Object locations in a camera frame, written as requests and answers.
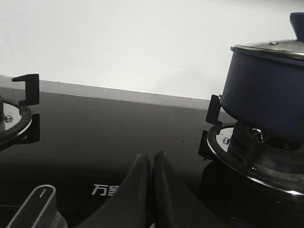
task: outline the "pot lid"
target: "pot lid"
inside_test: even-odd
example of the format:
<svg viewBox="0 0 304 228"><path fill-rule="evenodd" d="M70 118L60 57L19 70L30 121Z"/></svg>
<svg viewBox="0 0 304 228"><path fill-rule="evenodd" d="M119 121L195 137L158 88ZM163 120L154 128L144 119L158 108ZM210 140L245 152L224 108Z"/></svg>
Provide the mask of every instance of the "pot lid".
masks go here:
<svg viewBox="0 0 304 228"><path fill-rule="evenodd" d="M297 40L273 40L271 42L235 45L234 47L266 55L304 61L304 13L291 13L290 22Z"/></svg>

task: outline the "stovetop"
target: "stovetop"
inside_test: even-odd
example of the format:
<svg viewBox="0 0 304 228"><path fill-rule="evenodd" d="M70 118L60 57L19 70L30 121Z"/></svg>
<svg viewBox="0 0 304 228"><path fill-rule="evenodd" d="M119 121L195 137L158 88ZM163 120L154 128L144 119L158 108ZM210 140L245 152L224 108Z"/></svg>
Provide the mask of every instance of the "stovetop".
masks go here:
<svg viewBox="0 0 304 228"><path fill-rule="evenodd" d="M1 95L18 101L24 91L1 88ZM114 194L139 153L153 163L160 151L218 224L304 224L303 197L257 187L198 155L202 132L211 127L205 122L207 110L47 92L40 92L40 104L31 110L37 142L25 138L0 151L0 228L42 184L56 187L58 211L69 228L75 227ZM233 121L225 113L220 119ZM97 185L99 194L94 193ZM149 227L155 217L153 200L148 206Z"/></svg>

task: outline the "white wall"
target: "white wall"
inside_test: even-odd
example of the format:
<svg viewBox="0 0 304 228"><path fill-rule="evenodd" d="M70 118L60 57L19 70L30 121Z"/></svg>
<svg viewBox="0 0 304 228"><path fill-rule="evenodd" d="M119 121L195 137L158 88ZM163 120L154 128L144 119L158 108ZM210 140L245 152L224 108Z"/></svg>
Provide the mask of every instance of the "white wall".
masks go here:
<svg viewBox="0 0 304 228"><path fill-rule="evenodd" d="M230 46L294 39L299 0L0 0L0 75L209 99Z"/></svg>

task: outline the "pot handle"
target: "pot handle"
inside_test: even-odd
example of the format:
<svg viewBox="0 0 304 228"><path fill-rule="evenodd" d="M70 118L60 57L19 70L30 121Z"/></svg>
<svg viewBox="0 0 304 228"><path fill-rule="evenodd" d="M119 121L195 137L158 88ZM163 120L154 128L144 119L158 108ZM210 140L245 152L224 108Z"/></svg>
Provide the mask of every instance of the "pot handle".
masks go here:
<svg viewBox="0 0 304 228"><path fill-rule="evenodd" d="M296 38L304 42L304 12L291 13L290 23L294 28Z"/></svg>

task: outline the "brand logo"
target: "brand logo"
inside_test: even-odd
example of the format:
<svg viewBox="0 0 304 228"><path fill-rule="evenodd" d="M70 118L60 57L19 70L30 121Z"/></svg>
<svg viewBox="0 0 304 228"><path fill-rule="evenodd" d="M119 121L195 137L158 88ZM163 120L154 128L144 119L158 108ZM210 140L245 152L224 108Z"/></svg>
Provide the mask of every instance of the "brand logo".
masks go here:
<svg viewBox="0 0 304 228"><path fill-rule="evenodd" d="M94 190L91 195L112 196L118 188L118 185L94 184Z"/></svg>

